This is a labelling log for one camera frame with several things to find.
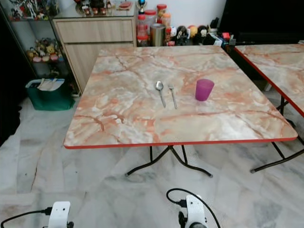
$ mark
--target metal canister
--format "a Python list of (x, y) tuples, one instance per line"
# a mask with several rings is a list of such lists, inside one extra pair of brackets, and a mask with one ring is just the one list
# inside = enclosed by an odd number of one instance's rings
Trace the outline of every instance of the metal canister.
[(164, 46), (166, 27), (163, 24), (152, 24), (150, 27), (151, 45)]

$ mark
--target red table edge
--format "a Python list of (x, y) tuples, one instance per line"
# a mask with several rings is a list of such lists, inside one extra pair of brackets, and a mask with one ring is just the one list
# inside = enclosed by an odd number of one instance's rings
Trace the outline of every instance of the red table edge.
[(197, 144), (227, 144), (227, 143), (271, 143), (292, 141), (297, 138), (279, 138), (279, 139), (248, 139), (248, 140), (227, 140), (227, 141), (202, 141), (202, 142), (157, 142), (157, 143), (138, 143), (138, 144), (111, 144), (111, 145), (91, 145), (91, 146), (66, 146), (66, 149), (101, 149), (101, 148), (117, 148), (117, 147), (147, 147), (147, 146), (168, 146), (168, 145), (197, 145)]
[(248, 62), (263, 78), (266, 79), (266, 81), (271, 84), (276, 91), (282, 95), (286, 101), (288, 101), (298, 112), (301, 116), (304, 117), (304, 111), (302, 111), (300, 109), (300, 107), (298, 107), (279, 87), (277, 87), (275, 85), (275, 83), (273, 81), (271, 81), (256, 65), (254, 65), (241, 51), (239, 51), (236, 47), (234, 47), (234, 50), (242, 57), (246, 60), (246, 62)]

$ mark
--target spoon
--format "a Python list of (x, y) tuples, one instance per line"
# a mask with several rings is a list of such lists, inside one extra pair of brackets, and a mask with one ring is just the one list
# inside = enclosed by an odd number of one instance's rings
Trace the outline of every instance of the spoon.
[(155, 88), (160, 92), (161, 102), (162, 102), (163, 107), (165, 108), (166, 107), (166, 103), (165, 103), (165, 100), (162, 97), (162, 89), (163, 89), (162, 82), (161, 81), (157, 81), (156, 84), (155, 84)]

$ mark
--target wooden cabinet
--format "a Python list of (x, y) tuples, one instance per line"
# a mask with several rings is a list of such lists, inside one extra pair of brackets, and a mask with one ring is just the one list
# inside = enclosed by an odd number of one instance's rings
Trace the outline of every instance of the wooden cabinet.
[[(66, 15), (74, 14), (75, 8)], [(136, 25), (133, 13), (126, 16), (74, 17), (53, 19), (61, 44), (73, 71), (79, 90), (84, 91), (102, 48), (135, 47)]]
[(132, 47), (132, 43), (117, 44), (66, 44), (70, 62), (77, 75), (80, 90), (84, 91), (93, 66), (102, 48)]

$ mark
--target trophy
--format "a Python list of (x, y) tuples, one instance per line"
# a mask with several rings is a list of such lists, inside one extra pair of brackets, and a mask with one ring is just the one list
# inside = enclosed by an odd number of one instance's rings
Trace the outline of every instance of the trophy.
[(138, 0), (136, 6), (139, 9), (138, 14), (144, 14), (144, 8), (146, 7), (147, 2), (145, 0)]

